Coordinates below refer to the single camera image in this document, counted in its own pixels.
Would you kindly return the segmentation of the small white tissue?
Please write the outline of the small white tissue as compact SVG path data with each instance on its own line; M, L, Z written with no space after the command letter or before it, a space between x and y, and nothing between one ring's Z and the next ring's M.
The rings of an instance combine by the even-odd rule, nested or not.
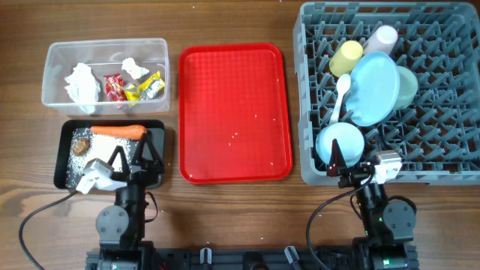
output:
M126 71L134 80L138 80L149 73L149 69L137 65L133 58L124 59L121 69Z

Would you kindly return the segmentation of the white plastic spoon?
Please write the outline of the white plastic spoon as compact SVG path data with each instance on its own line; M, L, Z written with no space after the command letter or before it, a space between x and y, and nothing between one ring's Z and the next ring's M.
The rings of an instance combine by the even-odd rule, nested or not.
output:
M343 98L344 98L344 95L350 90L350 86L351 86L350 75L348 73L342 74L338 78L336 83L335 89L337 91L337 100L334 105L333 113L329 121L330 125L333 125L338 122Z

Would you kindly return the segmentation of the light blue plate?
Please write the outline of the light blue plate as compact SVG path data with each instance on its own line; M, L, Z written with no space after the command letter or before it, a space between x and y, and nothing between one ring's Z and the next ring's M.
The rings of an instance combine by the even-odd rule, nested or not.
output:
M345 107L352 112L352 122L362 127L381 122L398 98L398 66L384 52L371 52L359 60L350 77L352 85Z

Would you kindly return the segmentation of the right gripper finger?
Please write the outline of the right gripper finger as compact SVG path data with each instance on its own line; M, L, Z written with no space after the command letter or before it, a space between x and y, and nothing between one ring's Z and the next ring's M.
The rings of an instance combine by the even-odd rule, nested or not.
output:
M338 141L333 139L331 144L331 157L327 166L326 175L329 177L337 177L343 176L346 173L347 165L341 152L341 148L338 144Z
M377 134L375 136L375 145L377 147L377 150L379 152L384 152L384 151L391 151L393 150L393 148L388 144L386 143L385 139L383 138L383 136L381 136L380 134Z

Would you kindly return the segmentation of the brown food piece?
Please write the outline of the brown food piece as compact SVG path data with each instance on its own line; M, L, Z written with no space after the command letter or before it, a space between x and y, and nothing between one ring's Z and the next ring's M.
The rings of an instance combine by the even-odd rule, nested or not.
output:
M72 153L76 156L83 156L90 148L90 141L87 138L78 139L72 146Z

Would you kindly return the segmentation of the yellow snack wrapper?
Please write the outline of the yellow snack wrapper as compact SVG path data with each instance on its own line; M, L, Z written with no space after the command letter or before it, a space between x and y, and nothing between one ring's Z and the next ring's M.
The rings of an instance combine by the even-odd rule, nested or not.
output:
M161 79L161 72L158 71L140 85L126 85L123 91L128 101L147 101L155 98L165 85L166 83Z

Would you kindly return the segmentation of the gray dishwasher rack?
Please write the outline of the gray dishwasher rack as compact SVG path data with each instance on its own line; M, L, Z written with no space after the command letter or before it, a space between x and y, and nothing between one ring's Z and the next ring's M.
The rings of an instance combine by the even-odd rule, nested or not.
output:
M418 91L407 108L362 128L362 160L375 158L380 134L402 157L399 182L477 185L479 14L472 4L456 1L316 1L300 7L292 37L303 181L336 184L315 149L337 99L329 60L343 43L364 43L380 26L398 32L391 57L415 74Z

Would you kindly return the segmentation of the red strawberry candy wrapper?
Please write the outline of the red strawberry candy wrapper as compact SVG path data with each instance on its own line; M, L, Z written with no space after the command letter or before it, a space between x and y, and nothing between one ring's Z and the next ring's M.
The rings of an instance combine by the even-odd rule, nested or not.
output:
M106 75L105 81L106 96L110 101L126 101L127 97L123 90L124 80L119 73Z

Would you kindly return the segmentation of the pink white cup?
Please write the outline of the pink white cup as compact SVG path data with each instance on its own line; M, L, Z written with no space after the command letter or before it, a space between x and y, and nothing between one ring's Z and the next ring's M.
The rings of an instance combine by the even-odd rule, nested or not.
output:
M382 52L390 55L398 41L398 32L390 25L380 26L365 42L363 55Z

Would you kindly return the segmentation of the large white tissue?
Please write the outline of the large white tissue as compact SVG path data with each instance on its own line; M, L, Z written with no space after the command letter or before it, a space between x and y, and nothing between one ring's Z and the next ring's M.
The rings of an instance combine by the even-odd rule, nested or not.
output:
M94 103L98 102L101 87L93 76L92 69L87 64L78 63L73 68L72 74L66 76L64 80L67 83L64 88L70 99L75 103L85 104L80 107L82 111L89 115L93 114Z

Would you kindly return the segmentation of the yellow plastic cup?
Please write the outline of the yellow plastic cup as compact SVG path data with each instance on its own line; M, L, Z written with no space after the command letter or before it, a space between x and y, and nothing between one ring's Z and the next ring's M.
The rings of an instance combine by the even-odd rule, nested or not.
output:
M356 40L348 40L333 55L329 70L335 77L349 74L363 56L363 46Z

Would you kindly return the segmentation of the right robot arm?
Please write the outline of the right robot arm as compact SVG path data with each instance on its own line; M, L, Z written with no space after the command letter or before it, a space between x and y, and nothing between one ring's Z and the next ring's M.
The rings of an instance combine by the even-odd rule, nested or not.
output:
M413 240L417 208L404 196L387 196L384 184L402 167L394 150L379 151L376 160L360 167L347 167L336 139L332 140L327 175L338 176L340 188L355 188L365 236L354 238L351 247L335 247L328 261L336 269L418 269Z

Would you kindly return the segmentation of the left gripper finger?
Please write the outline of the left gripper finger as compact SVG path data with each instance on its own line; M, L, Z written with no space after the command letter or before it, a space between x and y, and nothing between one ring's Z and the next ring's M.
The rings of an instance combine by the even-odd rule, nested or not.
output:
M115 147L115 149L114 149L113 153L111 154L111 156L109 157L109 160L107 161L107 163L110 166L112 166L113 162L115 161L115 159L117 157L117 155L120 155L120 159L121 159L121 173L125 174L125 175L129 175L131 173L131 171L130 171L129 163L128 163L126 155L125 155L125 151L124 151L122 146L117 145Z
M163 159L158 154L150 133L144 133L141 136L132 157L131 165L146 171L164 171Z

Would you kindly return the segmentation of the orange carrot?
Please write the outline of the orange carrot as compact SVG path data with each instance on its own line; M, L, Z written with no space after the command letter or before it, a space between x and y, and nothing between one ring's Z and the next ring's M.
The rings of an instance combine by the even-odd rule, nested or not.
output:
M94 134L129 140L140 140L142 135L147 133L147 129L138 124L128 126L92 126L90 131Z

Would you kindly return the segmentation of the light blue bowl with rice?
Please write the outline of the light blue bowl with rice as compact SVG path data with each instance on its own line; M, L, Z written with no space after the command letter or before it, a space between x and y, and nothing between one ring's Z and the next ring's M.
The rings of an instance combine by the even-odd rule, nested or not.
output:
M315 149L325 164L330 161L333 140L337 140L347 167L353 167L360 161L365 140L357 127L350 123L338 122L320 131L316 138Z

